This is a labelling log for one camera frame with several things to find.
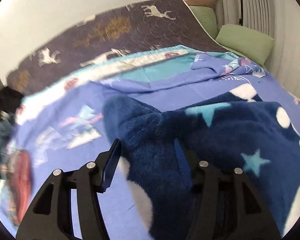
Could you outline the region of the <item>navy fleece star-pattern garment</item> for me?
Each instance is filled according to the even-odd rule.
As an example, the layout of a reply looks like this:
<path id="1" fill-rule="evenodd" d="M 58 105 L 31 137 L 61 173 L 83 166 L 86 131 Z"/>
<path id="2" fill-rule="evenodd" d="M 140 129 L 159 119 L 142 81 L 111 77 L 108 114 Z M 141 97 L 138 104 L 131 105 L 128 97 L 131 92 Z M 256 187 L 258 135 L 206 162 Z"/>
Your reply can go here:
<path id="1" fill-rule="evenodd" d="M 165 112 L 115 96 L 103 116 L 109 141 L 121 141 L 120 167 L 153 239 L 282 239 L 299 220 L 300 133 L 253 86 Z"/>

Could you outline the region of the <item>folded pink clothes stack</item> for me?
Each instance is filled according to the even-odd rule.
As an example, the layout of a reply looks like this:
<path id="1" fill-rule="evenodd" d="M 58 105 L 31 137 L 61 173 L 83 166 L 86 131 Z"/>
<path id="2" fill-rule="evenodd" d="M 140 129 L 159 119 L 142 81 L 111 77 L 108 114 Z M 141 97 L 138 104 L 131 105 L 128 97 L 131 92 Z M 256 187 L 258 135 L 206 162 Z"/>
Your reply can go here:
<path id="1" fill-rule="evenodd" d="M 8 214 L 18 227 L 25 216 L 32 192 L 30 154 L 25 150 L 13 152 L 7 162 Z"/>

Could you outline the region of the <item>black clothing pile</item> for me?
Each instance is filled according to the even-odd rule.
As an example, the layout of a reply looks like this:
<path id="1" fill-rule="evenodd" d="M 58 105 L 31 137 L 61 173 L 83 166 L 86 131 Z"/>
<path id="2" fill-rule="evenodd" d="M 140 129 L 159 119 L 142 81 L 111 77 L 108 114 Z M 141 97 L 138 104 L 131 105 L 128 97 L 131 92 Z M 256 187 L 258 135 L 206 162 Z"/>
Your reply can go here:
<path id="1" fill-rule="evenodd" d="M 14 114 L 21 104 L 24 97 L 19 91 L 13 90 L 10 87 L 4 87 L 0 90 L 0 111 L 7 114 Z"/>

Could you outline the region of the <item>periwinkle printed bed sheet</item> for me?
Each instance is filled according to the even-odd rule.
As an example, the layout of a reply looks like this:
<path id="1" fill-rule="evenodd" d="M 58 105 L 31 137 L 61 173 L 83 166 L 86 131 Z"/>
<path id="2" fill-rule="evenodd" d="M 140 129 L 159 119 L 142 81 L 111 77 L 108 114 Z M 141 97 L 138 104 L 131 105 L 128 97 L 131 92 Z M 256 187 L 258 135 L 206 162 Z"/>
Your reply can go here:
<path id="1" fill-rule="evenodd" d="M 300 133 L 300 106 L 257 63 L 232 53 L 183 46 L 134 53 L 77 70 L 24 98 L 14 118 L 9 156 L 30 154 L 32 192 L 16 227 L 0 185 L 0 225 L 12 239 L 153 239 L 120 167 L 100 193 L 100 153 L 109 141 L 104 104 L 128 96 L 165 112 L 215 98 L 243 84 L 277 102 Z M 282 239 L 300 239 L 300 218 Z"/>

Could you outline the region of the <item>green pillow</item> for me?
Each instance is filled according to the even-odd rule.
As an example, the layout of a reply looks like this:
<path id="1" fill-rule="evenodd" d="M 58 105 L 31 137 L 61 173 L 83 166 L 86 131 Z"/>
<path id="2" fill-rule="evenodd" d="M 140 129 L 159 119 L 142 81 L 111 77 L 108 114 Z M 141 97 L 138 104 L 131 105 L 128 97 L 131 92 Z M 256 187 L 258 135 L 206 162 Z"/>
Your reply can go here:
<path id="1" fill-rule="evenodd" d="M 235 50 L 259 65 L 264 65 L 271 54 L 274 39 L 264 33 L 235 24 L 223 25 L 216 41 Z"/>
<path id="2" fill-rule="evenodd" d="M 190 6 L 190 9 L 207 33 L 215 39 L 218 35 L 218 27 L 214 10 L 201 6 Z"/>

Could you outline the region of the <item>dark purple deer-print mattress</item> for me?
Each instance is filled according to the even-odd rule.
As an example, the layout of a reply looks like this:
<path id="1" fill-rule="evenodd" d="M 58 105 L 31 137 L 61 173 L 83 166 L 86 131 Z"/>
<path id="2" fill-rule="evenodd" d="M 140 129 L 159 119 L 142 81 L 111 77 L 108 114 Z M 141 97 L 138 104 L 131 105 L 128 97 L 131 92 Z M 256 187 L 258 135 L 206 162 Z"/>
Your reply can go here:
<path id="1" fill-rule="evenodd" d="M 8 74 L 7 85 L 31 95 L 88 65 L 177 45 L 200 51 L 226 51 L 183 0 L 129 4 L 94 15 L 29 53 Z"/>

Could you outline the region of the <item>white curtain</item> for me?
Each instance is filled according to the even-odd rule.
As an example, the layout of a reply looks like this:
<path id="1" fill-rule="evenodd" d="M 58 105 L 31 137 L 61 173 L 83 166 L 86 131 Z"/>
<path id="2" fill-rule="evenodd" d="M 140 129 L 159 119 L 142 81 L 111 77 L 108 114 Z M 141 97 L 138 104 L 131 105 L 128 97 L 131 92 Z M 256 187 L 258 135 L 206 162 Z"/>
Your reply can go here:
<path id="1" fill-rule="evenodd" d="M 300 5 L 296 0 L 218 0 L 219 25 L 241 23 L 274 39 L 264 66 L 300 100 Z"/>

